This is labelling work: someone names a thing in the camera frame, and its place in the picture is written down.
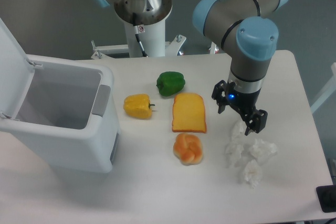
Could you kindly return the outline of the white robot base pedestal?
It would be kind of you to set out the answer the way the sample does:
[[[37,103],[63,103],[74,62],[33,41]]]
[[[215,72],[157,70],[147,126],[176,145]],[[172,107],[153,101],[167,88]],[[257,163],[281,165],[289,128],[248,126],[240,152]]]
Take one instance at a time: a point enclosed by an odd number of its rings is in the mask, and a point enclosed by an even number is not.
[[[142,57],[163,57],[165,22],[172,11],[172,0],[121,0],[114,4],[124,24],[129,48],[137,41]]]

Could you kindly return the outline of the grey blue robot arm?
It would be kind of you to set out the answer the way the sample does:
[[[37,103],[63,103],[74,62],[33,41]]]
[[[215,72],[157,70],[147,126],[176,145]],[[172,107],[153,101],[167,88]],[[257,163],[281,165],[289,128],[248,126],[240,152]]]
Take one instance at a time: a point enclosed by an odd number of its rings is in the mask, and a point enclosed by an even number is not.
[[[165,54],[165,20],[172,0],[96,0],[113,6],[124,22],[131,57],[159,57]],[[288,0],[201,0],[192,15],[194,27],[232,59],[227,81],[214,86],[212,98],[223,112],[235,110],[246,124],[246,134],[259,133],[266,126],[267,112],[256,102],[270,61],[277,47],[279,31],[267,18]]]

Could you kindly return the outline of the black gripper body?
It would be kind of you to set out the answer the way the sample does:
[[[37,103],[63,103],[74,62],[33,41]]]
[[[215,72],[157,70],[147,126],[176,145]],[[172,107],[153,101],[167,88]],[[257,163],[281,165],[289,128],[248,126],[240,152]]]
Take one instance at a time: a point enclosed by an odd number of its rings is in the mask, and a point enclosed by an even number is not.
[[[260,121],[261,112],[256,109],[260,90],[253,93],[242,93],[235,90],[235,83],[222,80],[222,112],[229,105],[242,117],[243,121]]]

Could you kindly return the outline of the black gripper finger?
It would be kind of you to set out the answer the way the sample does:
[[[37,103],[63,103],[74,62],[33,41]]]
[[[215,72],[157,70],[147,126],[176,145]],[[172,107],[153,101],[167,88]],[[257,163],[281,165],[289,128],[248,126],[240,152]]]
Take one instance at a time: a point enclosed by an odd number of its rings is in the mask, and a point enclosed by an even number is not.
[[[246,124],[245,135],[252,132],[259,133],[262,131],[267,122],[268,113],[265,110],[253,109],[252,113],[245,115],[244,122]]]
[[[212,99],[216,101],[218,106],[218,114],[221,114],[225,111],[226,106],[228,105],[228,100],[225,95],[227,83],[224,80],[221,80],[215,84],[212,92]]]

